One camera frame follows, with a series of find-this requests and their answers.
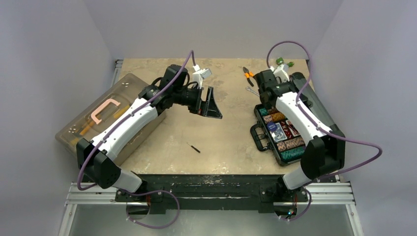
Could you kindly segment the black foam-lined poker case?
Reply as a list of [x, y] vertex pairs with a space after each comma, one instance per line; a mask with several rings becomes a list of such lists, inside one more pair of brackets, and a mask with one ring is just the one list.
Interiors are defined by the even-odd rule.
[[261, 103], [250, 128], [259, 151], [272, 150], [281, 166], [300, 166], [281, 177], [288, 189], [307, 185], [345, 164], [344, 134], [300, 72], [285, 81], [271, 70], [254, 75]]

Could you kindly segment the red playing card deck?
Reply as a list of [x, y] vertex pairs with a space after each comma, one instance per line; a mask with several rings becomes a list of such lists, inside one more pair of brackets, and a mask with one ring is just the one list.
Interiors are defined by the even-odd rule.
[[297, 136], [300, 136], [300, 134], [299, 134], [299, 132], [297, 131], [297, 129], [295, 128], [295, 126], [289, 121], [289, 120], [286, 120], [286, 125], [288, 126], [288, 128], [289, 128], [289, 130], [290, 130], [290, 132], [291, 132], [291, 134], [294, 136], [294, 137], [297, 137]]

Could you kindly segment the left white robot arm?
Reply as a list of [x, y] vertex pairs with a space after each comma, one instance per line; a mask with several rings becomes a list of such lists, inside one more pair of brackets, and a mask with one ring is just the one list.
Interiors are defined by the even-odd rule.
[[202, 117], [222, 118], [213, 87], [208, 87], [206, 100], [201, 98], [202, 83], [212, 75], [211, 70], [198, 65], [193, 69], [194, 73], [189, 74], [183, 66], [168, 66], [164, 75], [144, 87], [128, 110], [106, 130], [91, 140], [80, 139], [76, 144], [80, 174], [103, 189], [115, 187], [126, 190], [134, 201], [144, 199], [147, 188], [142, 185], [143, 180], [115, 163], [126, 144], [174, 104], [186, 106], [190, 113]]

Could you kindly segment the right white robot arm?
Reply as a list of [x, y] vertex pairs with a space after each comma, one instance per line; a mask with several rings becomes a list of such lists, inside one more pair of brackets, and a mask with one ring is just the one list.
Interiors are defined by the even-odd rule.
[[283, 113], [306, 145], [300, 167], [285, 174], [276, 187], [280, 199], [288, 200], [297, 188], [344, 167], [345, 136], [302, 73], [296, 72], [285, 81], [267, 69], [254, 79], [261, 104]]

